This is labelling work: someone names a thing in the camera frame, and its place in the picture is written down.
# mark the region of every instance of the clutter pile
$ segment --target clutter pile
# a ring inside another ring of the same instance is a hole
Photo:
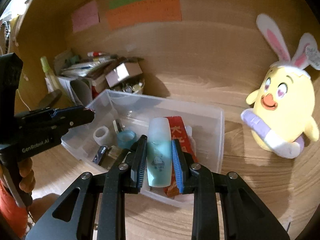
[[[143,59],[139,57],[91,51],[81,58],[69,49],[54,58],[55,73],[46,57],[40,60],[48,92],[61,90],[73,105],[86,106],[105,89],[143,93],[145,80],[139,66]]]

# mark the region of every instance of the yellow chick plush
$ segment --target yellow chick plush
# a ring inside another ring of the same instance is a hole
[[[241,118],[252,128],[260,147],[284,158],[295,158],[304,147],[302,133],[312,141],[319,139],[319,128],[312,118],[314,88],[310,76],[303,70],[309,65],[306,46],[317,48],[317,44],[311,34],[305,33],[290,60],[276,23],[260,14],[257,26],[279,61],[271,65],[260,89],[247,97],[247,104],[254,103],[254,107],[243,111]]]

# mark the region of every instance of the white box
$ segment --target white box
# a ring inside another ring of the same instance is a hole
[[[138,63],[122,63],[106,75],[108,85],[114,87],[122,81],[142,74]]]

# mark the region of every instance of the human hand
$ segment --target human hand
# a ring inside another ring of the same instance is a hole
[[[20,175],[22,177],[22,180],[19,184],[19,187],[24,192],[30,193],[36,185],[35,175],[32,170],[32,160],[31,158],[26,158],[25,160],[18,163]],[[2,167],[0,165],[0,179],[2,181],[2,184],[7,187],[7,184],[4,180]]]

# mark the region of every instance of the bunny ears headband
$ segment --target bunny ears headband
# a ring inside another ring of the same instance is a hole
[[[279,67],[290,66],[294,72],[300,73],[300,75],[304,74],[310,77],[307,74],[307,72],[303,70],[308,65],[310,65],[305,52],[306,47],[310,46],[312,48],[317,49],[317,42],[310,33],[305,33],[302,35],[299,41],[297,52],[291,59],[288,48],[284,42],[284,38],[275,21],[266,14],[259,14],[257,17],[256,24],[266,41],[269,43],[274,52],[278,55],[279,61],[281,62],[281,64],[277,64],[279,65]]]

